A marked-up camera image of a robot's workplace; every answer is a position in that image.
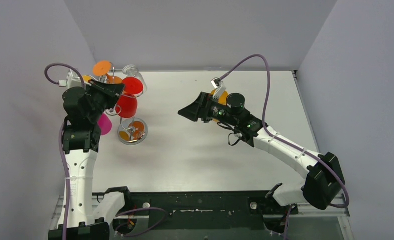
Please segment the red wine glass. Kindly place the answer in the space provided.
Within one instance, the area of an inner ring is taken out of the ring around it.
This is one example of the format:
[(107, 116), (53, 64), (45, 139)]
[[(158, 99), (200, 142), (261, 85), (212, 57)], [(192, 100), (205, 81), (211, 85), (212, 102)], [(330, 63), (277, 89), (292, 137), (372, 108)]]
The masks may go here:
[(143, 93), (143, 83), (135, 77), (126, 77), (122, 80), (125, 89), (118, 100), (115, 111), (121, 118), (132, 118), (135, 116), (138, 108), (137, 96)]

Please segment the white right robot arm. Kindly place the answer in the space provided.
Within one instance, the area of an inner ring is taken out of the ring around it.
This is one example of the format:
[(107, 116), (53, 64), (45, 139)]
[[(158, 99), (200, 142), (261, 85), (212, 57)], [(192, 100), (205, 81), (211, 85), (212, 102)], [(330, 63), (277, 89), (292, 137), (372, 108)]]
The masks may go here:
[(211, 94), (201, 92), (178, 114), (192, 122), (217, 120), (232, 130), (240, 141), (267, 152), (300, 175), (302, 182), (279, 183), (267, 193), (266, 207), (270, 213), (277, 215), (286, 206), (301, 203), (319, 210), (333, 206), (332, 200), (345, 186), (338, 158), (330, 152), (320, 154), (289, 141), (253, 116), (244, 103), (245, 98), (239, 93), (228, 95), (226, 104), (222, 105)]

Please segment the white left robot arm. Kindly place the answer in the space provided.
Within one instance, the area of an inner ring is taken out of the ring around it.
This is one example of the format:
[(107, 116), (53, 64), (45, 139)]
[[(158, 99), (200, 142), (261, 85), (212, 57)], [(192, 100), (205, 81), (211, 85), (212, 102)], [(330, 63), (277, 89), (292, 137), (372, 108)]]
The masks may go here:
[(98, 121), (106, 110), (115, 108), (125, 86), (95, 80), (86, 87), (72, 87), (63, 95), (67, 114), (59, 132), (59, 151), (65, 172), (61, 215), (50, 240), (108, 240), (117, 212), (132, 212), (127, 189), (109, 192), (97, 208), (92, 207), (93, 172), (101, 128)]

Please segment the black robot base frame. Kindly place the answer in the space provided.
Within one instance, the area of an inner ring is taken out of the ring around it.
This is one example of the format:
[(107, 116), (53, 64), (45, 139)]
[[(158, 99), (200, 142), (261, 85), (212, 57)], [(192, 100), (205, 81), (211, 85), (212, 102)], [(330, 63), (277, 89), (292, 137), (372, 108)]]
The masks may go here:
[(295, 206), (279, 206), (267, 191), (130, 192), (110, 188), (92, 195), (101, 203), (109, 193), (125, 195), (114, 229), (127, 235), (147, 217), (154, 230), (271, 230), (282, 234)]

